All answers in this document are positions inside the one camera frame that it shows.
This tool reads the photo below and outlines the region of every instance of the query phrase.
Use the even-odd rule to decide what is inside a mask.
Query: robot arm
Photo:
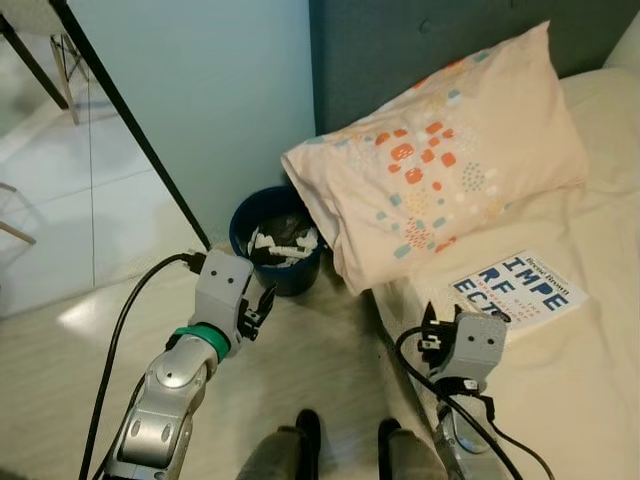
[[[429,364],[429,380],[462,405],[494,440],[493,401],[481,393],[487,388],[487,376],[502,358],[509,321],[505,314],[456,308],[454,322],[439,322],[429,304],[424,337],[418,343],[423,361]],[[435,446],[449,478],[508,478],[489,444],[458,412],[440,400],[437,413]]]
[[[253,273],[244,258],[211,251],[196,286],[195,312],[149,365],[105,466],[106,478],[177,479],[206,383],[243,338],[255,340],[275,296],[268,289],[254,311],[243,297]]]

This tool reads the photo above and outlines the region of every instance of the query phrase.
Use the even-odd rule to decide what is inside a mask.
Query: shoe
[[[296,418],[296,427],[305,434],[306,437],[306,455],[303,450],[301,463],[308,465],[305,473],[298,475],[297,480],[318,480],[318,458],[320,456],[320,448],[322,446],[322,431],[320,428],[320,417],[313,410],[302,410]]]
[[[389,437],[400,430],[400,422],[395,418],[387,418],[378,427],[378,474],[380,480],[391,479],[391,459],[389,458]]]

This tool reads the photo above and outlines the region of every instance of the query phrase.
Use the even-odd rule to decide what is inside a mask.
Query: black table frame
[[[104,92],[109,97],[109,100],[111,100],[113,106],[120,114],[120,117],[122,117],[122,120],[124,121],[127,128],[129,128],[129,131],[133,135],[133,138],[135,138],[135,140],[138,142],[138,145],[140,145],[140,148],[149,159],[149,162],[151,162],[151,165],[158,173],[158,176],[160,177],[164,185],[167,187],[167,190],[169,190],[169,193],[171,193],[171,195],[173,196],[173,199],[178,204],[178,207],[180,207],[180,210],[182,210],[182,213],[187,218],[187,221],[191,224],[191,227],[193,227],[196,235],[198,235],[198,238],[200,239],[204,247],[209,250],[211,248],[211,241],[207,237],[207,234],[205,233],[202,226],[198,223],[198,220],[189,208],[189,205],[187,205],[187,202],[176,187],[176,184],[169,176],[166,168],[164,168],[160,157],[158,157],[158,154],[151,146],[149,139],[144,134],[136,118],[133,116],[133,113],[129,109],[127,102],[125,102],[124,98],[122,98],[122,95],[120,95],[120,92],[118,91],[115,83],[113,83],[111,76],[102,64],[100,57],[98,57],[98,54],[94,50],[93,45],[91,45],[91,42],[85,35],[82,27],[80,27],[78,20],[76,19],[67,3],[67,0],[49,0],[49,4],[58,14],[58,17],[60,18],[60,21],[62,22],[65,30],[71,37],[73,44],[80,51],[82,58],[85,60],[85,62],[93,72],[93,75],[95,76]]]
[[[69,108],[69,104],[65,98],[56,88],[51,78],[49,78],[49,75],[45,73],[40,64],[35,58],[33,58],[33,55],[31,55],[27,46],[22,42],[22,40],[20,40],[20,37],[18,37],[18,34],[13,27],[2,15],[0,15],[0,33],[7,39],[9,45],[11,45],[24,64],[29,68],[29,70],[31,70],[31,73],[33,73],[34,77],[36,77],[38,82],[40,82],[40,85],[43,86],[51,98],[53,98],[62,110],[67,110]]]

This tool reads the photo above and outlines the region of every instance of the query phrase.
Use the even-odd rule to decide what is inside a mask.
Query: person's leg
[[[447,480],[440,457],[411,430],[395,419],[384,420],[378,430],[380,480]]]
[[[295,427],[280,427],[262,440],[236,480],[317,480],[320,421],[311,410]]]

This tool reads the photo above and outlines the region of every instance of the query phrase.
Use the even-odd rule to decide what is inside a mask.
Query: light blue wall
[[[313,136],[307,0],[70,0],[209,238]]]

